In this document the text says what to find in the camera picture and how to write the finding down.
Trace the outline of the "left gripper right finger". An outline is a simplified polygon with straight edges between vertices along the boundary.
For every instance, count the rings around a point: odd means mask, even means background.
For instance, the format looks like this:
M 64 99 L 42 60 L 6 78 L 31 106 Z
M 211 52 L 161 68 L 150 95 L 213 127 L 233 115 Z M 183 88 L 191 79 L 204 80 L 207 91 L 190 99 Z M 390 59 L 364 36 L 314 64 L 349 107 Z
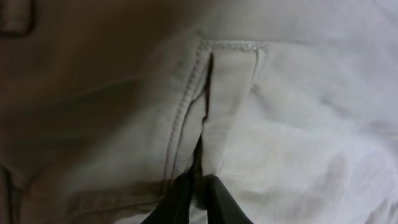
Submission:
M 215 175 L 205 176 L 204 203 L 208 224 L 253 224 Z

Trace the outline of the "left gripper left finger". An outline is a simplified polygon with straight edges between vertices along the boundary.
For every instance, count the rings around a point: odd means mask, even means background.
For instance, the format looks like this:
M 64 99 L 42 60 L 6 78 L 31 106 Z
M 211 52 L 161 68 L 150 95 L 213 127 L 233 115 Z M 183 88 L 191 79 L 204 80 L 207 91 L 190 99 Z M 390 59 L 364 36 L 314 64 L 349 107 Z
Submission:
M 193 153 L 192 166 L 175 179 L 164 199 L 141 224 L 189 224 L 190 204 L 201 151 L 202 138 L 199 138 Z

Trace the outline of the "beige shorts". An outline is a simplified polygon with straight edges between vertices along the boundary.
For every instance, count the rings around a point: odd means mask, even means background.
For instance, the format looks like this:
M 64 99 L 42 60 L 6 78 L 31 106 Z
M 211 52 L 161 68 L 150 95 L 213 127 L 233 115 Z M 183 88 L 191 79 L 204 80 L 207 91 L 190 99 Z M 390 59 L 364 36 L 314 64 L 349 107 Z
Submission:
M 2 223 L 141 223 L 199 138 L 189 223 L 396 223 L 397 2 L 1 2 Z

